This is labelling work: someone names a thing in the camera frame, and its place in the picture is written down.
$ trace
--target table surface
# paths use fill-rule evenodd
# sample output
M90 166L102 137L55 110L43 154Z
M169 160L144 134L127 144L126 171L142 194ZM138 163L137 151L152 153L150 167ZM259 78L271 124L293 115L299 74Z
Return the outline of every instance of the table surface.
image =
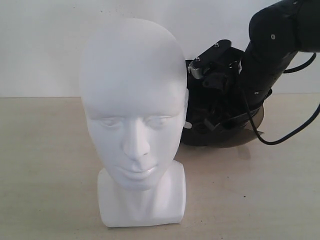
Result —
M320 94L273 95L259 128L269 141L299 127ZM187 203L181 224L107 228L103 167L79 98L0 99L1 240L316 240L320 120L288 141L213 149L181 145Z

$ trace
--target mannequin head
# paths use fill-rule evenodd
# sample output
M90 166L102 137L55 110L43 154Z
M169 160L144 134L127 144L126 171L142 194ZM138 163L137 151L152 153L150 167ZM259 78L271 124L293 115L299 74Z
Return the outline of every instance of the mannequin head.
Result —
M117 19L88 41L80 92L89 134L113 180L127 190L156 186L185 124L185 57L156 23Z

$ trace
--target mannequin base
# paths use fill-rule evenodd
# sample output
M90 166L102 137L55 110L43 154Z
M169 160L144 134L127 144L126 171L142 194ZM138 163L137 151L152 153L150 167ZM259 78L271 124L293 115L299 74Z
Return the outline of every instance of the mannequin base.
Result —
M109 228L179 224L184 217L186 177L183 165L175 160L154 189L126 191L105 168L99 172L97 184L101 220ZM137 205L140 199L143 204Z

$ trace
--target black wire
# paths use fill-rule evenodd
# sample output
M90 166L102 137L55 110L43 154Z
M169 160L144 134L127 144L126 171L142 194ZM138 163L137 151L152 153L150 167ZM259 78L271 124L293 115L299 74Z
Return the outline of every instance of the black wire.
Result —
M302 69L305 69L306 67L308 67L316 58L317 54L314 53L312 55L312 57L303 65L301 66L298 66L298 67L295 67L295 68L292 68L292 69L289 69L289 70L286 70L284 73L294 73L294 72L298 72ZM294 135L298 134L299 132L301 132L303 129L305 129L307 126L309 126L316 118L317 116L320 114L320 103L319 103L319 106L317 107L317 109L315 110L315 112L313 113L313 115L304 123L302 124L300 127L298 127L296 130L292 131L291 133L289 133L288 135L284 136L283 138L277 140L277 141L266 141L264 140L258 130L257 130L257 127L254 123L254 120L250 114L250 108L249 108L249 105L248 105L248 102L247 102L247 98L246 98L246 94L245 94L245 91L239 86L240 88L240 91L241 91L241 95L242 95L242 99L243 99L243 103L245 105L245 110L246 110L246 113L249 117L249 121L251 123L251 126L253 128L253 131L255 133L255 135L257 136L257 138L263 143L263 144L266 144L266 145L269 145L269 146L274 146L274 145L278 145L278 144L281 144L283 143L284 141L288 140L289 138L293 137Z
M317 53L313 53L313 55L311 56L311 58L307 62L305 62L304 64L302 64L300 66L297 66L297 67L294 67L294 68L291 68L291 69L287 69L283 73L284 74L292 74L292 73L301 71L302 69L305 69L310 64L312 64L313 61L316 59L316 57L317 57Z

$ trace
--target white backdrop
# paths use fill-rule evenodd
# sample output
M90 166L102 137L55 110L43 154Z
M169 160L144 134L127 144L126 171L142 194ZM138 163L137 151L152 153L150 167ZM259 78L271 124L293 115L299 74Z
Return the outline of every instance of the white backdrop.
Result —
M0 97L78 97L81 50L115 17L155 21L195 58L220 39L245 50L254 13L277 0L1 0ZM300 53L291 67L311 54ZM318 93L320 59L283 75L275 93Z

